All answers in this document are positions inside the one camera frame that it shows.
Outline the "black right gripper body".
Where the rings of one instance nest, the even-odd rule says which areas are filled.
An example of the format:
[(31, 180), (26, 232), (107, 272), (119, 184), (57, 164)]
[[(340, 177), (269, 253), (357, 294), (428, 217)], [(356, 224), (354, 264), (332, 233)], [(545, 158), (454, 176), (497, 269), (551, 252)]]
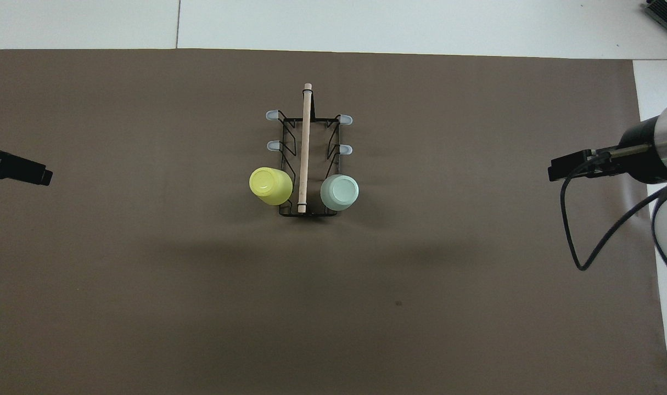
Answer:
[(627, 173), (638, 182), (647, 184), (667, 182), (667, 167), (660, 160), (654, 143), (658, 119), (658, 116), (652, 117), (625, 130), (617, 148), (625, 149), (644, 144), (649, 145), (649, 148), (641, 153), (612, 160), (615, 166), (612, 175)]

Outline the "pale green plastic cup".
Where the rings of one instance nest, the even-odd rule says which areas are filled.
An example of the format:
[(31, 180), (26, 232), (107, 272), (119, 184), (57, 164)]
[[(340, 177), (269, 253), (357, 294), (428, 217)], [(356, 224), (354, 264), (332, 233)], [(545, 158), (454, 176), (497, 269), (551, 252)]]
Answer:
[(354, 178), (341, 173), (327, 177), (320, 190), (324, 206), (336, 212), (351, 207), (358, 199), (359, 193), (358, 182)]

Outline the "brown paper table mat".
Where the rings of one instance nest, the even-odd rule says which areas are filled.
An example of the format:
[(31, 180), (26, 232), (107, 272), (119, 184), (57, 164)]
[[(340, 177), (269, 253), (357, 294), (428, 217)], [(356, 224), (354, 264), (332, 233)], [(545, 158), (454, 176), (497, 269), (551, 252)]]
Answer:
[[(359, 196), (282, 217), (280, 110)], [(666, 395), (648, 212), (574, 267), (552, 158), (640, 119), (629, 60), (0, 50), (0, 395)]]

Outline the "yellow plastic cup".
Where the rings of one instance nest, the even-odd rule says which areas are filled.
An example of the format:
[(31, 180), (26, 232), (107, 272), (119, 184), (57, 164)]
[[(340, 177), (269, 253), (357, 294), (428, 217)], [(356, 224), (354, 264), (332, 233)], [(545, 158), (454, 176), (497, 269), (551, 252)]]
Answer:
[(249, 188), (264, 203), (279, 206), (290, 199), (293, 180), (279, 168), (260, 167), (251, 173)]

